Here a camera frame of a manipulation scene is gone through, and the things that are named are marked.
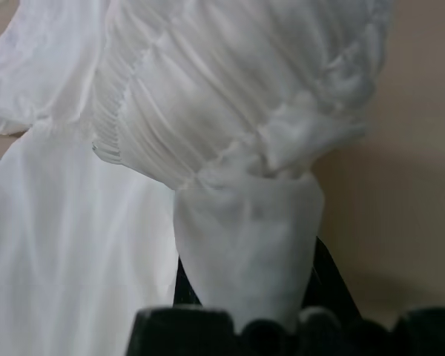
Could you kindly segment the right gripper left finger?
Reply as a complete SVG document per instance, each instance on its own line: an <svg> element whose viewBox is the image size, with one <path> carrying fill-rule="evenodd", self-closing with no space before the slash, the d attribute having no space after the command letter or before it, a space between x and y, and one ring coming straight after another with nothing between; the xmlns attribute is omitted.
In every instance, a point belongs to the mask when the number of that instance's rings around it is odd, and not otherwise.
<svg viewBox="0 0 445 356"><path fill-rule="evenodd" d="M173 306L201 306L200 299L188 280L181 259L178 259Z"/></svg>

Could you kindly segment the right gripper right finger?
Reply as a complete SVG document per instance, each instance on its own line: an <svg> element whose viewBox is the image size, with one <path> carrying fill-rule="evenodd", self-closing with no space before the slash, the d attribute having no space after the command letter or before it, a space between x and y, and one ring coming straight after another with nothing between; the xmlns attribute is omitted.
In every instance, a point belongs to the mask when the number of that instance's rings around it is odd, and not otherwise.
<svg viewBox="0 0 445 356"><path fill-rule="evenodd" d="M338 320L358 320L360 312L325 244L316 239L314 262L306 289L306 306L332 311Z"/></svg>

